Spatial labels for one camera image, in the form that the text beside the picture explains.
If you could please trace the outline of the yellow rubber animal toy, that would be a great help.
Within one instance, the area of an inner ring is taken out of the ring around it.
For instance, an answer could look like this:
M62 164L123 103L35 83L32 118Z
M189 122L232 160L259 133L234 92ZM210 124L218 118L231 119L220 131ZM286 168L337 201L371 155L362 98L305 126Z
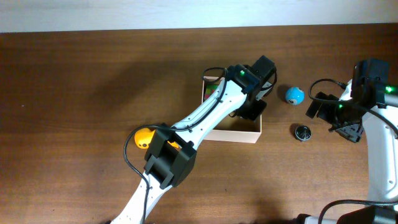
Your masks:
M134 142L140 149L148 149L155 134L155 130L149 128L142 128L134 134Z

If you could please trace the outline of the blue white ball toy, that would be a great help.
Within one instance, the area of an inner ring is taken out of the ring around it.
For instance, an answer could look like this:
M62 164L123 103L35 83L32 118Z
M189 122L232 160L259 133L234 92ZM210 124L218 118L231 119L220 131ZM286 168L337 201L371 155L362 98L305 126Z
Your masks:
M285 100L290 105L299 105L305 99L305 92L299 87L292 87L286 91Z

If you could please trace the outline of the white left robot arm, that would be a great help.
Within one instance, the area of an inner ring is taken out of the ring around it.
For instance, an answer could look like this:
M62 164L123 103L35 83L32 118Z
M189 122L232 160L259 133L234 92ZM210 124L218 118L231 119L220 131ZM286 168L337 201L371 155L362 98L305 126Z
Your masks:
M193 113L175 123L152 124L154 137L144 159L141 181L113 223L144 223L157 202L172 187L181 184L192 171L197 149L206 135L230 113L251 121L262 114L266 102L259 93L270 90L270 78L277 78L273 61L261 56L253 65L231 65L215 81L215 92Z

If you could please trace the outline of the pastel rubik's cube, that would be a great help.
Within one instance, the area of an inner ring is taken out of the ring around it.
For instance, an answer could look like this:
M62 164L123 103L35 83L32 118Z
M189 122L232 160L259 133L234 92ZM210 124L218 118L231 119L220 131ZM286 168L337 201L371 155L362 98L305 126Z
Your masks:
M218 84L205 84L203 89L203 101L206 101L218 88Z

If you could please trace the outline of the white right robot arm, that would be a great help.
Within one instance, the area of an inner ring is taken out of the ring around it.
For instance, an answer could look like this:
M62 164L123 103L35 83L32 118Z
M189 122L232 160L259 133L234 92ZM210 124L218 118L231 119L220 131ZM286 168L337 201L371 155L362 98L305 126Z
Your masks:
M388 83L388 71L386 61L362 60L350 81L337 83L344 90L340 97L321 91L309 96L309 118L321 118L353 143L366 138L368 197L331 202L319 216L300 214L295 223L397 223L397 86Z

